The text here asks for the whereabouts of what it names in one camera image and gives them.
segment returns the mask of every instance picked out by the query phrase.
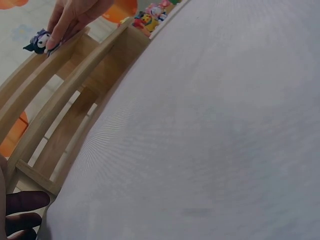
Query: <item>wooden frame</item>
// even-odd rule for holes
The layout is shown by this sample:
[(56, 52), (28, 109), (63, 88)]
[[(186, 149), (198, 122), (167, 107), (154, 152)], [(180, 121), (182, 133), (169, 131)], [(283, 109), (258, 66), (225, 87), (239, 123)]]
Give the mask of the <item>wooden frame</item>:
[[(8, 159), (4, 173), (6, 191), (11, 193), (18, 181), (42, 189), (55, 198), (76, 159), (92, 125), (100, 116), (122, 77), (149, 45), (150, 39), (126, 21), (102, 43), (84, 29), (49, 58), (33, 54), (0, 87), (0, 143), (20, 114), (54, 74), (64, 81), (29, 124)], [(73, 94), (80, 95), (48, 139), (33, 166), (30, 161), (56, 117)], [(97, 104), (77, 142), (68, 151), (54, 181), (50, 180), (61, 156), (79, 131), (93, 104)]]

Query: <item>hand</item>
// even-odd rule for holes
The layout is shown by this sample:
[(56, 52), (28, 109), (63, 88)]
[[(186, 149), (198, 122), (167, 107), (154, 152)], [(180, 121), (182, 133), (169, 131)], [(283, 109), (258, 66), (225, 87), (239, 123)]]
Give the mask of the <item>hand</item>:
[(16, 232), (18, 234), (9, 240), (35, 240), (36, 232), (33, 230), (41, 224), (41, 217), (37, 213), (23, 213), (7, 216), (14, 213), (29, 212), (43, 208), (50, 203), (49, 196), (42, 191), (21, 191), (6, 195), (6, 188), (2, 170), (7, 160), (0, 155), (0, 240), (7, 240)]
[(51, 38), (46, 49), (53, 49), (61, 40), (67, 41), (100, 17), (113, 3), (114, 0), (56, 0), (47, 28)]

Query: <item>pink toy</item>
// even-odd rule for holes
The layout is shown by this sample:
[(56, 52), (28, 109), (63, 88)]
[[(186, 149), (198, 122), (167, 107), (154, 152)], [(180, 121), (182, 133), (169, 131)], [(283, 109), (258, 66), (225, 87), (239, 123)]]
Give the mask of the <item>pink toy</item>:
[(170, 6), (172, 3), (169, 1), (169, 0), (162, 0), (160, 5), (163, 7), (163, 8), (166, 8), (168, 6)]
[(151, 3), (145, 9), (145, 12), (160, 22), (163, 22), (167, 18), (167, 11), (161, 4)]
[(156, 6), (157, 6), (157, 4), (151, 3), (151, 4), (145, 9), (145, 13), (146, 13), (146, 14), (151, 14), (151, 9), (154, 8), (154, 7), (156, 7)]

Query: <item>small plastic toy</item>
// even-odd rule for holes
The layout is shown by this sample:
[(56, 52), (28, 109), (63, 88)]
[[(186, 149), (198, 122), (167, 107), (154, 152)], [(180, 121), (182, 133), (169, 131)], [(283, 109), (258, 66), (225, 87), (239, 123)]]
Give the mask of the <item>small plastic toy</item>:
[(151, 33), (146, 28), (145, 24), (142, 22), (140, 18), (135, 18), (132, 24), (135, 28), (141, 30), (147, 37), (150, 37)]
[(31, 38), (30, 44), (23, 47), (23, 49), (28, 50), (30, 52), (35, 52), (36, 54), (47, 54), (50, 56), (54, 51), (60, 47), (61, 43), (59, 43), (57, 46), (55, 46), (51, 50), (46, 49), (46, 44), (50, 38), (51, 34), (50, 32), (41, 29), (41, 31), (38, 31), (36, 35)]
[(155, 17), (153, 17), (150, 14), (147, 14), (143, 11), (139, 12), (139, 15), (137, 17), (135, 17), (136, 19), (141, 19), (142, 23), (144, 24), (145, 28), (152, 33), (156, 27), (159, 25), (159, 21), (157, 19), (155, 19)]
[(161, 5), (154, 3), (146, 8), (146, 13), (152, 15), (156, 20), (163, 22), (167, 18), (166, 10)]
[(181, 0), (169, 0), (173, 5), (177, 5), (181, 2)]
[(159, 4), (163, 9), (169, 7), (172, 3), (169, 0), (162, 0)]

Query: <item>white fabric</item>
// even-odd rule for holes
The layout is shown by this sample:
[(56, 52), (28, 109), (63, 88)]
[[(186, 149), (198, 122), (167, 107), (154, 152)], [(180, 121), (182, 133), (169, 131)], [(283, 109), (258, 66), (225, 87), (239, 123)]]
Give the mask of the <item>white fabric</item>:
[(40, 240), (318, 240), (320, 1), (191, 0), (92, 128)]

